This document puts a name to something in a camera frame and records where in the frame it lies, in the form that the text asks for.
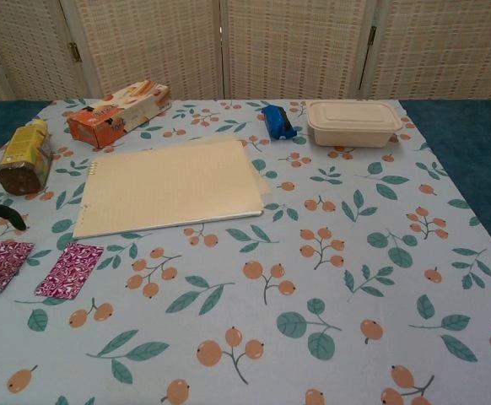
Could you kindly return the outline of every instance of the table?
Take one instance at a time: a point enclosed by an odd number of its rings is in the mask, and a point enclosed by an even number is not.
[[[203,100],[102,150],[67,133],[91,101],[39,114],[42,193],[0,187],[30,227],[0,240],[35,243],[0,294],[0,404],[491,403],[491,238],[396,101],[380,149],[315,146],[304,101],[273,101],[299,136],[271,142],[266,101]],[[261,217],[83,240],[105,253],[78,297],[34,296],[91,159],[227,132],[272,188]]]

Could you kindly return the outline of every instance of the cardboard box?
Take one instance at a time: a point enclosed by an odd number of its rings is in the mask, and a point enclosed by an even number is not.
[[[103,148],[170,107],[167,86],[137,82],[67,118],[73,139]]]

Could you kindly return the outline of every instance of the plastic food container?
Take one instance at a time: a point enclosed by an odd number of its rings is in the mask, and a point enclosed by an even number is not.
[[[307,122],[322,146],[382,148],[402,128],[391,105],[373,100],[310,101]]]

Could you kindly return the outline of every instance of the spiral binding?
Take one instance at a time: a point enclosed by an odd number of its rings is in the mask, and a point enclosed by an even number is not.
[[[94,175],[96,170],[97,170],[97,162],[90,163],[89,168],[88,168],[88,174]]]

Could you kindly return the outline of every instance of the blue stapler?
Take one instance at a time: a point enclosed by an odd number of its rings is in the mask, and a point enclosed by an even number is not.
[[[261,110],[264,115],[266,128],[272,139],[291,139],[296,136],[296,130],[290,125],[287,114],[282,107],[267,105]]]

